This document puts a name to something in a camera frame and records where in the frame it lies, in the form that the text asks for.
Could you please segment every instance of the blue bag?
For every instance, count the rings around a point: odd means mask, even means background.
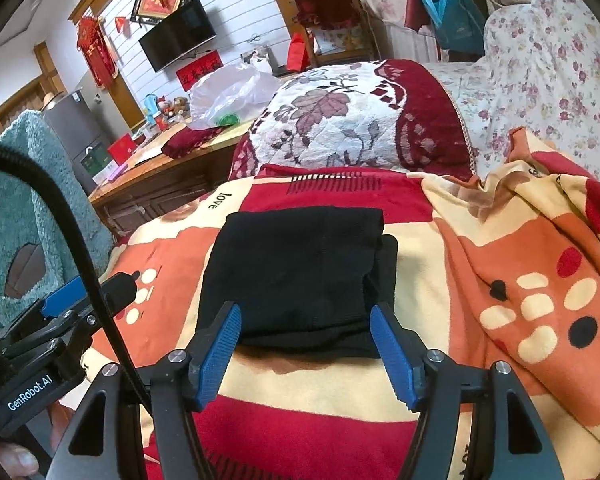
[[[440,48],[484,56],[485,19],[473,0],[422,0]]]

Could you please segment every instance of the metal screw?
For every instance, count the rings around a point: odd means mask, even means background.
[[[427,359],[434,363],[441,363],[445,359],[445,355],[440,350],[433,349],[427,352]]]
[[[187,353],[184,350],[174,350],[169,354],[169,361],[172,363],[181,363],[186,357]]]
[[[510,374],[511,373],[511,365],[504,361],[498,361],[496,363],[496,370],[501,374]]]
[[[111,377],[118,373],[118,365],[115,363],[109,363],[108,365],[104,365],[102,369],[102,374],[105,377]]]

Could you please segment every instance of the black cable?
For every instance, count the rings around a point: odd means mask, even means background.
[[[87,291],[87,297],[91,301],[91,305],[93,306],[98,320],[102,325],[102,329],[118,358],[118,362],[120,362],[129,382],[138,395],[138,399],[147,412],[151,414],[151,397],[149,392],[144,387],[140,375],[138,375],[138,371],[134,367],[131,356],[120,335],[120,331],[111,317],[110,309],[107,307],[105,300],[102,297],[100,283],[98,282],[98,277],[93,268],[91,256],[84,243],[84,238],[75,221],[74,214],[64,199],[59,187],[53,179],[28,156],[1,145],[0,171],[14,176],[31,186],[48,206],[54,220],[62,232],[62,236],[66,240],[71,256],[75,260],[78,273],[80,274],[82,282],[84,283],[84,288]]]

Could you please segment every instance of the white polka dot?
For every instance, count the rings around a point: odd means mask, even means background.
[[[148,294],[149,294],[148,290],[146,290],[145,288],[139,288],[138,291],[136,292],[136,303],[137,304],[142,303],[144,300],[146,300],[146,297]]]
[[[516,319],[516,313],[502,305],[493,305],[480,314],[480,324],[487,330],[495,330]]]
[[[532,294],[522,300],[520,312],[527,321],[533,321],[554,311],[554,302],[546,294]]]
[[[525,363],[536,364],[551,355],[558,344],[554,329],[547,325],[536,328],[533,333],[518,345],[518,355]]]
[[[539,272],[532,272],[531,274],[523,274],[520,276],[516,283],[522,288],[529,290],[530,288],[541,288],[549,285],[549,278]]]
[[[145,272],[142,273],[142,276],[140,276],[140,281],[142,281],[144,284],[151,283],[153,280],[155,280],[155,277],[157,275],[157,270],[147,269]]]
[[[580,310],[587,306],[596,295],[598,284],[593,278],[583,278],[571,285],[564,297],[564,307],[567,310]]]
[[[138,321],[138,319],[140,319],[140,311],[136,308],[132,308],[127,314],[126,314],[126,323],[129,325],[133,325],[133,323],[135,323],[136,321]]]

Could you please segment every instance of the black polka dot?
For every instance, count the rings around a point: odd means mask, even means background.
[[[569,327],[569,343],[576,348],[586,348],[598,333],[598,322],[591,316],[577,319]]]
[[[502,280],[496,280],[491,283],[489,294],[496,300],[507,301],[507,285]]]

